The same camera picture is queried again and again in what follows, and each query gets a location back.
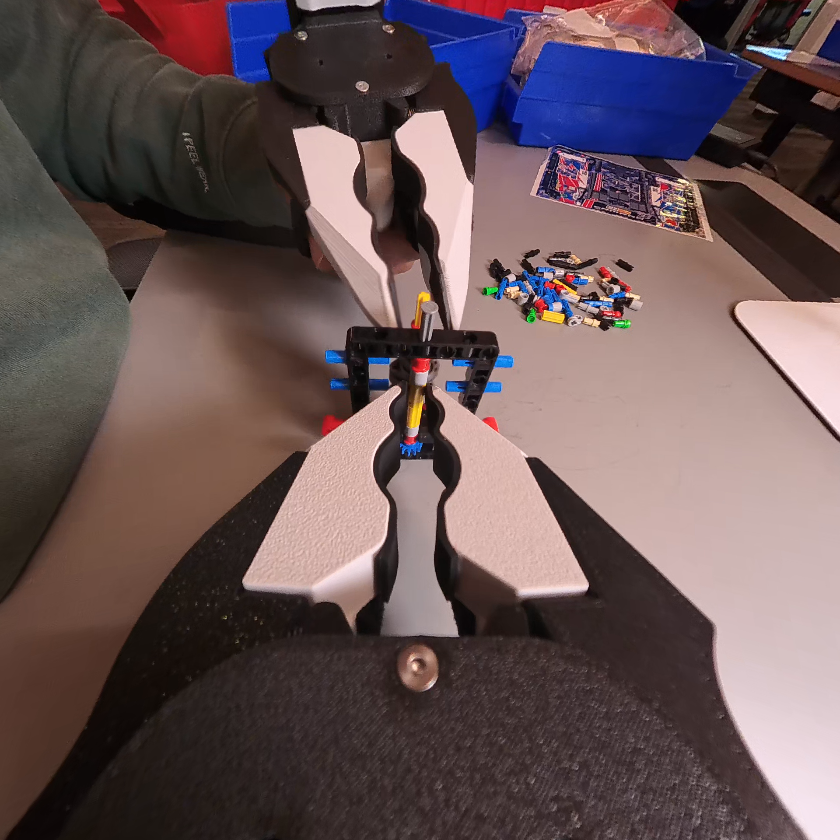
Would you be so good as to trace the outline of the brown desk with black legs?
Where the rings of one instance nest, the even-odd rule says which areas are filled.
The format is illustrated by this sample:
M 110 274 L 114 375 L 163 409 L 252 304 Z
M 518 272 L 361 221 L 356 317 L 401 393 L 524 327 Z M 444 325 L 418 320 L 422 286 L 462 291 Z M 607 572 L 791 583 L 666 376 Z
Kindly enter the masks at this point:
M 838 143 L 838 111 L 828 110 L 812 101 L 818 92 L 838 97 L 838 64 L 820 64 L 816 59 L 795 61 L 773 58 L 766 51 L 753 48 L 745 49 L 742 56 L 763 69 L 750 99 L 776 113 L 759 142 L 758 152 L 771 156 L 796 125 Z

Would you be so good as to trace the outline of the person's left hand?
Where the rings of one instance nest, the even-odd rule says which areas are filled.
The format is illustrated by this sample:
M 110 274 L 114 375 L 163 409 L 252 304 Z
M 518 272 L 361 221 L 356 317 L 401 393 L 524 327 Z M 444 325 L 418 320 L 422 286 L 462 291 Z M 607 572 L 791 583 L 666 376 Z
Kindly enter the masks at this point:
M 392 224 L 388 228 L 379 232 L 378 239 L 380 254 L 393 275 L 406 273 L 419 260 L 417 250 L 405 236 L 402 223 L 396 219 L 392 220 Z M 336 277 L 338 275 L 336 269 L 312 234 L 308 235 L 308 244 L 310 259 L 316 269 Z

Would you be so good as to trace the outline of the blue plastic bin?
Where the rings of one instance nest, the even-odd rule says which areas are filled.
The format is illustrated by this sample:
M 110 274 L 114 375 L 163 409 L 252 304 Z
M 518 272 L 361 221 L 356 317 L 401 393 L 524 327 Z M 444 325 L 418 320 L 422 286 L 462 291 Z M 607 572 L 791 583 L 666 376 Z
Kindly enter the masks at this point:
M 279 34 L 291 29 L 285 2 L 227 4 L 227 28 L 234 75 L 246 82 L 267 81 L 264 54 Z M 516 26 L 434 3 L 392 1 L 385 19 L 406 23 L 430 45 L 436 62 L 449 64 L 476 115 L 478 131 L 497 117 L 513 58 L 518 50 Z
M 760 67 L 714 46 L 681 59 L 548 43 L 501 112 L 519 145 L 649 156 L 695 154 Z

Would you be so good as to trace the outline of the black frame lego assembly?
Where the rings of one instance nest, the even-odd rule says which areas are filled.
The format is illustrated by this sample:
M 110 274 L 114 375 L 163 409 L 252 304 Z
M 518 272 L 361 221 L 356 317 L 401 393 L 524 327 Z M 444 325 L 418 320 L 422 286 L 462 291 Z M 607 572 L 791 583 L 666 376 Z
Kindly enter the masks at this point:
M 460 380 L 440 381 L 437 388 L 453 396 L 456 401 L 476 413 L 484 395 L 501 392 L 502 385 L 491 376 L 496 369 L 510 369 L 512 356 L 499 352 L 497 336 L 488 331 L 458 331 L 436 329 L 428 343 L 420 340 L 419 309 L 425 300 L 432 300 L 428 292 L 417 296 L 415 316 L 409 328 L 352 327 L 346 335 L 343 350 L 327 350 L 325 361 L 346 368 L 343 378 L 333 378 L 330 388 L 350 394 L 351 412 L 367 407 L 374 394 L 386 392 L 395 385 L 405 385 L 408 408 L 405 419 L 418 421 L 416 435 L 411 442 L 401 441 L 405 459 L 430 459 L 434 443 L 427 419 L 428 399 L 422 396 L 419 408 L 413 408 L 418 393 L 416 379 L 421 386 L 434 383 L 439 365 L 448 362 L 455 369 L 464 369 Z

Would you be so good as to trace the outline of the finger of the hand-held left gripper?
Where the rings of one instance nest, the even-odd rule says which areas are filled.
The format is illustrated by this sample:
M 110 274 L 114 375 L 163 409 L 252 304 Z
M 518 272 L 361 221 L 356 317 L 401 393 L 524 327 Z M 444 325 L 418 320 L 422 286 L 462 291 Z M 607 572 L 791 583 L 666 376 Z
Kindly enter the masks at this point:
M 367 317 L 398 327 L 392 271 L 377 249 L 394 211 L 392 142 L 360 143 L 323 125 L 294 129 L 293 137 L 314 239 Z
M 444 327 L 459 330 L 469 290 L 474 186 L 444 112 L 417 112 L 394 132 L 404 184 L 418 191 L 416 233 L 423 275 Z

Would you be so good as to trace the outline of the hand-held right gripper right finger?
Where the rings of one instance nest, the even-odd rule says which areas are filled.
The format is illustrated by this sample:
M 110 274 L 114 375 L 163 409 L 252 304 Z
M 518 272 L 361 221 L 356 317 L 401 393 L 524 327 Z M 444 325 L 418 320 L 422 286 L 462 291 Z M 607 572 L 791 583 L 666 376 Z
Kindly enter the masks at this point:
M 437 386 L 429 393 L 437 506 L 435 570 L 461 603 L 582 595 L 589 582 L 524 453 Z

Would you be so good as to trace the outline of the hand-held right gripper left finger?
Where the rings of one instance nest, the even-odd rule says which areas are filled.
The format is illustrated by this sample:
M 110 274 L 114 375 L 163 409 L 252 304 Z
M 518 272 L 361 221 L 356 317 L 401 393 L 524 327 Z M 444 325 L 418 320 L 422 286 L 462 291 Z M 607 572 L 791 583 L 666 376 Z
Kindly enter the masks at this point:
M 396 510 L 387 484 L 400 465 L 394 386 L 313 444 L 242 580 L 248 592 L 332 603 L 362 629 L 396 575 Z

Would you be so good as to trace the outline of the white book stand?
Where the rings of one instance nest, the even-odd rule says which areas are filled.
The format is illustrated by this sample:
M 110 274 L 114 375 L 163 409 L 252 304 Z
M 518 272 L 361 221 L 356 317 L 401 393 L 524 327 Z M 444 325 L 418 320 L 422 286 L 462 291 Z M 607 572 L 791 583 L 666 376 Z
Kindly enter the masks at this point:
M 741 301 L 733 315 L 800 397 L 838 436 L 838 302 Z

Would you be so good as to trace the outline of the red plastic bin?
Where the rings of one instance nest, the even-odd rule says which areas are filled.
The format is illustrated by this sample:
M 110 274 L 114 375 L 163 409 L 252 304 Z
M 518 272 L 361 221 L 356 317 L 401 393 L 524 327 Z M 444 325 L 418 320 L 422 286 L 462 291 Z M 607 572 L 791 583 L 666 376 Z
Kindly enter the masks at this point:
M 163 55 L 201 75 L 232 76 L 227 1 L 100 1 Z

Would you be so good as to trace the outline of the lego sticker sheet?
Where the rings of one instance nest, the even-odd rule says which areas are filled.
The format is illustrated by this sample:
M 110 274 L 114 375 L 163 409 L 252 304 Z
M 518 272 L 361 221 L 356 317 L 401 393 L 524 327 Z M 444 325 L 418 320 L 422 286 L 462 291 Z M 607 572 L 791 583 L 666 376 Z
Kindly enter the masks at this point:
M 712 241 L 699 186 L 680 176 L 551 147 L 531 196 Z

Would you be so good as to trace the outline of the grey office chair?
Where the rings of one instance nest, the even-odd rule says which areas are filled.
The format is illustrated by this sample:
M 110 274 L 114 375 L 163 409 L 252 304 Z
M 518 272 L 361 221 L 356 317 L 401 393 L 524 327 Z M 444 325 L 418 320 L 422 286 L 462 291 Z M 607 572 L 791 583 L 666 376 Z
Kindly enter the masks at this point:
M 110 273 L 131 301 L 164 237 L 129 239 L 105 248 Z

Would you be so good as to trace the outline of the black power adapter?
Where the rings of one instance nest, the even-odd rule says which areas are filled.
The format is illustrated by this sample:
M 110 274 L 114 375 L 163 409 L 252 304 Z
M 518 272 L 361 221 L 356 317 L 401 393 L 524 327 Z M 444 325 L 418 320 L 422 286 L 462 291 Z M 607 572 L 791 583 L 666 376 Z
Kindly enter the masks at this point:
M 695 155 L 726 168 L 741 166 L 761 145 L 750 134 L 717 122 L 700 143 Z

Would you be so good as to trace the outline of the clear bag of parts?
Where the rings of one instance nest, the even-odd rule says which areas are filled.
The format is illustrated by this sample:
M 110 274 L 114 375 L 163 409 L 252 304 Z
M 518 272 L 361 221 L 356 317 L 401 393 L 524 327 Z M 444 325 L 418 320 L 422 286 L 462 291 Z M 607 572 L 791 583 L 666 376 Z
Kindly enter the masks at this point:
M 548 43 L 612 49 L 639 55 L 705 60 L 701 38 L 664 2 L 615 1 L 523 18 L 524 39 L 511 72 L 526 78 Z

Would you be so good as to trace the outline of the pile of small lego pins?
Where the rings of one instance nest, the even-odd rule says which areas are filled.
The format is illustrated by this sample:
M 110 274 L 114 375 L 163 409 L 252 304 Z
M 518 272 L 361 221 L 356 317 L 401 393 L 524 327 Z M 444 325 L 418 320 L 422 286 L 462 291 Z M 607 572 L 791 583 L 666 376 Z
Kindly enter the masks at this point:
M 631 270 L 622 259 L 609 267 L 568 250 L 544 255 L 533 248 L 514 267 L 493 259 L 487 268 L 490 284 L 479 291 L 485 298 L 510 301 L 527 323 L 626 330 L 631 314 L 644 305 L 625 278 Z

